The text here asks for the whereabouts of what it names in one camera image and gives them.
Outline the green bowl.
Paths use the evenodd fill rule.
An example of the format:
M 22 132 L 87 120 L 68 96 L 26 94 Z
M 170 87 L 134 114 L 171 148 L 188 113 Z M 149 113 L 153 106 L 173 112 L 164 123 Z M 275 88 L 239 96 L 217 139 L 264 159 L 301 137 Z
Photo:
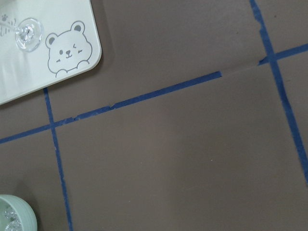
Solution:
M 37 219 L 32 207 L 23 199 L 8 194 L 0 195 L 0 211 L 5 206 L 10 206 L 17 214 L 21 225 L 22 231 L 37 231 Z

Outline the ice cubes in green bowl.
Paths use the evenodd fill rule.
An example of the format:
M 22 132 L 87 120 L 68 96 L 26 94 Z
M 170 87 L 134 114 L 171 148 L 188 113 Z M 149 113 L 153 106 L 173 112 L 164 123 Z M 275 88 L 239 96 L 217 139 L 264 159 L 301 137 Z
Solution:
M 16 212 L 10 207 L 5 206 L 0 212 L 1 231 L 21 231 L 22 225 Z

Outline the cream bear tray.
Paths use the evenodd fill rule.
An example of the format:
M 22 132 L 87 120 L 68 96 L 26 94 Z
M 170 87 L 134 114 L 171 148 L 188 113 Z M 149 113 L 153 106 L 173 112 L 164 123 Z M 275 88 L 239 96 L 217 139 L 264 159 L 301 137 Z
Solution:
M 31 52 L 21 50 L 5 27 L 27 18 L 43 26 L 41 42 Z M 101 59 L 89 0 L 3 0 L 0 22 L 1 104 L 89 71 Z

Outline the clear wine glass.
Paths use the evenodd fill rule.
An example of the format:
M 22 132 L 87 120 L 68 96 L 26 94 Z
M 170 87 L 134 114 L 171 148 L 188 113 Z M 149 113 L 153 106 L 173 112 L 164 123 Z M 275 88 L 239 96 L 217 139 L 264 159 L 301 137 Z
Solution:
M 1 20 L 0 25 L 10 29 L 14 33 L 17 47 L 24 52 L 34 51 L 41 43 L 43 25 L 35 18 L 26 18 L 17 26 Z

